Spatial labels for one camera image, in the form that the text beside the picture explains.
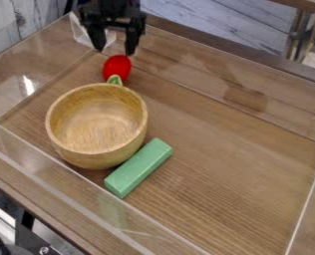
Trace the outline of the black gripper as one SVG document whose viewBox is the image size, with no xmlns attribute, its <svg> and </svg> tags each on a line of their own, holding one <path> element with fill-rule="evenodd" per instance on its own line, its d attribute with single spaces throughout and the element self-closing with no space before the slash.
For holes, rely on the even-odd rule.
<svg viewBox="0 0 315 255">
<path fill-rule="evenodd" d="M 104 51 L 108 43 L 105 28 L 101 25 L 110 22 L 128 25 L 132 21 L 140 23 L 138 27 L 126 30 L 126 55 L 136 53 L 141 35 L 146 32 L 148 14 L 141 9 L 141 0 L 79 0 L 78 11 L 81 24 L 87 27 L 87 33 L 94 48 Z"/>
</svg>

